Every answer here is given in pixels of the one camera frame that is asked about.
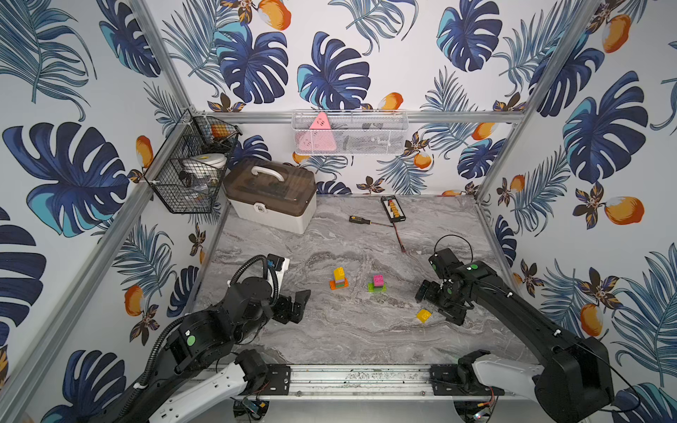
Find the lime green long lego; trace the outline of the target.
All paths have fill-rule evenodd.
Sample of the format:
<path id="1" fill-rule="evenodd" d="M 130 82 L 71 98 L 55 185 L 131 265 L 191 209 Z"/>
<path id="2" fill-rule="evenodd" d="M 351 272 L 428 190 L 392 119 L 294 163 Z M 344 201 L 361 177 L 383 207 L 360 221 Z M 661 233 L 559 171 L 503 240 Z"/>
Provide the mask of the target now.
<path id="1" fill-rule="evenodd" d="M 368 283 L 368 291 L 372 294 L 375 293 L 385 293 L 387 291 L 386 285 L 382 287 L 376 287 L 373 283 Z"/>

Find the orange lego plate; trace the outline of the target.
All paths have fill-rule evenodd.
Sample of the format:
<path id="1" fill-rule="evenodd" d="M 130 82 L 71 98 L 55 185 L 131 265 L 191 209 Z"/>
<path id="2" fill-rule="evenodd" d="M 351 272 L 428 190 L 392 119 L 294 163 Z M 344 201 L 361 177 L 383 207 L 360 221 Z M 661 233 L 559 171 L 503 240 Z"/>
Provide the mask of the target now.
<path id="1" fill-rule="evenodd" d="M 331 290 L 338 290 L 349 287 L 349 282 L 347 280 L 341 280 L 339 282 L 332 280 L 329 285 Z"/>

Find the yellow lego brick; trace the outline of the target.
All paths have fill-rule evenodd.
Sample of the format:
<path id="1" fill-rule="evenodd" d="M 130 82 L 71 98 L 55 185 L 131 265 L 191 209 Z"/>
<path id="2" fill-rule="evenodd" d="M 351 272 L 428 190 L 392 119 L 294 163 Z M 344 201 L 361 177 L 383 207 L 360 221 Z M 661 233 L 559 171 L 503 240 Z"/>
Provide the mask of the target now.
<path id="1" fill-rule="evenodd" d="M 416 318 L 417 318 L 422 324 L 426 324 L 426 322 L 428 321 L 428 319 L 430 319 L 430 317 L 432 317 L 432 313 L 431 313 L 430 311 L 426 310 L 426 309 L 422 309 L 422 310 L 419 311 L 419 312 L 417 313 L 417 315 L 416 315 Z"/>
<path id="2" fill-rule="evenodd" d="M 333 272 L 333 277 L 336 283 L 343 283 L 347 279 L 344 268 L 339 267 L 335 269 Z"/>

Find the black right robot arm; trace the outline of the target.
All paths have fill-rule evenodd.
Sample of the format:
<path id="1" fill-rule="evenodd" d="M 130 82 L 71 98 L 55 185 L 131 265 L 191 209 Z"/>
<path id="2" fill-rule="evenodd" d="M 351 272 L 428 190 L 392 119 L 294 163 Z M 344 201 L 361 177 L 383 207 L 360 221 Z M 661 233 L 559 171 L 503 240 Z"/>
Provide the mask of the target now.
<path id="1" fill-rule="evenodd" d="M 435 389 L 466 395 L 507 391 L 538 403 L 556 422 L 579 422 L 615 400 L 608 349 L 596 338 L 582 338 L 555 324 L 515 294 L 482 261 L 463 263 L 450 249 L 434 250 L 428 262 L 439 282 L 424 280 L 415 296 L 427 301 L 449 323 L 460 326 L 475 306 L 488 310 L 537 359 L 531 365 L 476 350 L 454 365 L 433 368 Z"/>

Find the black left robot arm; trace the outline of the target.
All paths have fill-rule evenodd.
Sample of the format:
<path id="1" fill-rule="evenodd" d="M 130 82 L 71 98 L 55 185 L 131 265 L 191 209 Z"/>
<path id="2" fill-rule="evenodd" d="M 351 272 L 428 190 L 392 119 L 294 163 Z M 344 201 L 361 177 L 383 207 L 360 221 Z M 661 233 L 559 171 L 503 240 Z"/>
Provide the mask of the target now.
<path id="1" fill-rule="evenodd" d="M 188 422 L 221 400 L 262 391 L 268 366 L 253 349 L 241 350 L 200 384 L 183 386 L 243 347 L 270 321 L 301 322 L 310 291 L 280 294 L 289 263 L 273 254 L 249 259 L 231 278 L 222 300 L 179 317 L 160 333 L 141 376 L 89 421 Z"/>

